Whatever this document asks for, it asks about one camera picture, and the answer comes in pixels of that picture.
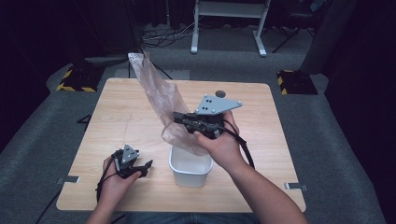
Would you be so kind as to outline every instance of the forearm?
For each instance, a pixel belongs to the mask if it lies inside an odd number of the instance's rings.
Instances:
[[[247,164],[228,173],[261,223],[306,223],[297,204]]]
[[[108,207],[108,204],[99,203],[87,220],[87,224],[108,224],[111,223],[111,218],[114,212],[113,207]]]

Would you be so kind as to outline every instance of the black electronic device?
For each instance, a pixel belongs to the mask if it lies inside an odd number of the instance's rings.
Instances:
[[[114,152],[111,155],[111,159],[106,165],[105,170],[103,171],[102,177],[99,180],[98,187],[96,189],[96,200],[99,202],[100,195],[102,192],[102,185],[103,183],[111,176],[113,175],[119,175],[122,179],[126,179],[132,174],[140,171],[142,175],[139,176],[139,178],[146,176],[149,173],[149,168],[151,167],[151,164],[153,160],[146,162],[144,166],[134,166],[134,163],[137,160],[137,157],[139,157],[139,150],[134,150],[128,145],[124,146],[124,149],[119,149],[116,152]],[[116,166],[116,173],[115,174],[110,174],[106,177],[106,173],[108,170],[108,167],[111,165],[111,163],[114,162]]]
[[[175,111],[174,123],[183,124],[189,133],[197,131],[210,139],[216,139],[224,132],[229,133],[241,145],[249,165],[254,168],[247,142],[239,136],[235,127],[223,118],[223,112],[242,106],[242,102],[224,99],[225,92],[223,91],[217,91],[216,95],[205,95],[194,113],[183,114]],[[225,128],[224,122],[230,124],[233,131]]]
[[[138,171],[142,173],[140,177],[146,176],[152,164],[151,160],[144,166],[134,166],[137,157],[139,157],[139,150],[134,150],[128,145],[125,145],[124,149],[117,150],[112,157],[114,157],[117,174],[123,179],[128,178],[130,175]]]

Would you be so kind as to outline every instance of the table top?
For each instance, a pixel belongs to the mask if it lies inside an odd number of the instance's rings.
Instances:
[[[256,170],[283,189],[305,210],[300,189],[285,189],[298,182],[270,88],[266,84],[169,80],[176,83],[190,111],[205,94],[225,91],[227,99],[242,101],[233,110],[240,135],[247,141]],[[92,114],[69,175],[57,202],[60,210],[93,210],[96,185],[105,158],[125,144],[140,150],[136,165],[154,160],[148,176],[139,178],[121,201],[119,211],[251,212],[228,174],[214,164],[200,188],[178,186],[169,167],[170,145],[161,138],[163,124],[134,78],[110,78]]]

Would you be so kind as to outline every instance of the hand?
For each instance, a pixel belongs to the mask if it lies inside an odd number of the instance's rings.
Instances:
[[[110,162],[110,159],[110,157],[105,159],[103,163],[104,170],[106,169],[107,164]],[[139,171],[126,179],[122,179],[118,175],[114,175],[115,173],[116,167],[113,161],[112,164],[110,164],[110,166],[108,167],[105,179],[108,176],[110,177],[107,178],[107,180],[102,185],[102,193],[98,202],[98,205],[105,204],[106,206],[108,206],[109,209],[112,210],[114,210],[117,204],[119,204],[119,202],[122,200],[129,187],[131,187],[136,179],[142,175],[142,173]]]
[[[239,133],[231,111],[224,113],[224,119],[229,121]],[[233,132],[233,127],[229,123],[224,122],[224,127]],[[194,135],[197,143],[206,148],[213,160],[227,172],[230,173],[233,168],[247,164],[242,157],[238,142],[229,133],[224,132],[216,139],[209,139],[199,132],[194,132]]]

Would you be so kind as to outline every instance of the yellow black hazard tape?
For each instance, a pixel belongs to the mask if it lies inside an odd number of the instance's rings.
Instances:
[[[301,71],[281,70],[277,72],[276,77],[282,95],[318,95],[311,77],[303,74]]]
[[[90,67],[89,72],[81,74],[73,70],[71,66],[64,74],[57,91],[97,91],[104,67]]]

